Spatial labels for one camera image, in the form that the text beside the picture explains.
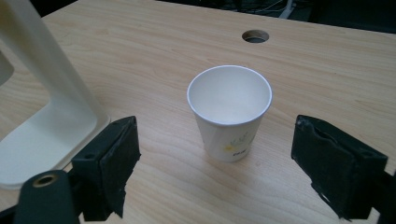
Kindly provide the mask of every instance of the white plastic stand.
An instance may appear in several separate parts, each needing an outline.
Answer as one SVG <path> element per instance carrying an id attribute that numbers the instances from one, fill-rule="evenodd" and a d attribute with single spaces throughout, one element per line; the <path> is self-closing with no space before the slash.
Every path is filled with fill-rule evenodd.
<path id="1" fill-rule="evenodd" d="M 0 142 L 0 188 L 63 169 L 110 122 L 30 1 L 0 0 L 0 37 L 49 92 L 49 102 Z"/>

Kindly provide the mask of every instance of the paper cup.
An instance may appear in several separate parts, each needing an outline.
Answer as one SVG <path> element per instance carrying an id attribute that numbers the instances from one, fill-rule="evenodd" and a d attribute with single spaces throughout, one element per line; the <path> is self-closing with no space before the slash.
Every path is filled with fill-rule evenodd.
<path id="1" fill-rule="evenodd" d="M 210 68 L 190 84 L 187 99 L 209 156 L 219 161 L 244 158 L 272 101 L 268 81 L 237 65 Z"/>

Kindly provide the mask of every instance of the grommet hole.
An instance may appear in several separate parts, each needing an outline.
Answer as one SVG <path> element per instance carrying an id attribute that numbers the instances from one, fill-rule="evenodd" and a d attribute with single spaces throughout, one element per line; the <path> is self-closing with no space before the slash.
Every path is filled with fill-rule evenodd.
<path id="1" fill-rule="evenodd" d="M 267 41 L 270 36 L 263 30 L 249 30 L 242 34 L 242 38 L 248 43 L 258 44 Z"/>

